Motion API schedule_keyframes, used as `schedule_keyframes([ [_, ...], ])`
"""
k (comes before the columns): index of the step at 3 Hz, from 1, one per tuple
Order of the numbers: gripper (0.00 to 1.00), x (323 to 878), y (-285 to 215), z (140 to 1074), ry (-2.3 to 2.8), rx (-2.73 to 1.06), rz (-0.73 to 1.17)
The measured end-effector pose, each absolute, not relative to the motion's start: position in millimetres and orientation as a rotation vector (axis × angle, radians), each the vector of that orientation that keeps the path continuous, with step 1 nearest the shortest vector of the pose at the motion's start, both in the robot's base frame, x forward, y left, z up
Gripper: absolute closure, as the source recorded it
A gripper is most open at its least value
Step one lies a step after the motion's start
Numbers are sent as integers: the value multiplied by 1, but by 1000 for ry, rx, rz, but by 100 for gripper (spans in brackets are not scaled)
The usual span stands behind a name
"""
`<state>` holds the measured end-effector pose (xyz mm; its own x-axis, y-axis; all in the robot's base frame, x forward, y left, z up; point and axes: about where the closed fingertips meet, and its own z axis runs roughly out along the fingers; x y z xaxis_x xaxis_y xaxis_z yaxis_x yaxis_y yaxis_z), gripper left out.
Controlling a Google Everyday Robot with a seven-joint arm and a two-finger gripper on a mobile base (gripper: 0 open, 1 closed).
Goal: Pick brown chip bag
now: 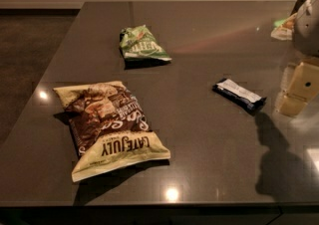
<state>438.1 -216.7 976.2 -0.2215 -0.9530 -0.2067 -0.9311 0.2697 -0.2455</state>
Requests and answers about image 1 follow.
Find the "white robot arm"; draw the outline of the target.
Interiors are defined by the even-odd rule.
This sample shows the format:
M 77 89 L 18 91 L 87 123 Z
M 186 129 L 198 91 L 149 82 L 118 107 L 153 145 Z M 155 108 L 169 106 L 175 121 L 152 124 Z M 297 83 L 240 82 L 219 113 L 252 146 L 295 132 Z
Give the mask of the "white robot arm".
M 297 116 L 319 94 L 319 0 L 297 0 L 292 48 L 276 109 Z

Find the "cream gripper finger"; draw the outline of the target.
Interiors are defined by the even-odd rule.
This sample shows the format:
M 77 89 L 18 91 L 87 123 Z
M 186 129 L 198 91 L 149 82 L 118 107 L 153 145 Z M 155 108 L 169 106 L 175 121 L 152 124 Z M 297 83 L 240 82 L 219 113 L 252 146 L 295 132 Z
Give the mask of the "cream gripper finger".
M 278 111 L 287 116 L 297 116 L 307 106 L 304 101 L 283 96 L 278 105 Z
M 319 67 L 301 62 L 294 70 L 287 94 L 310 102 L 319 94 Z

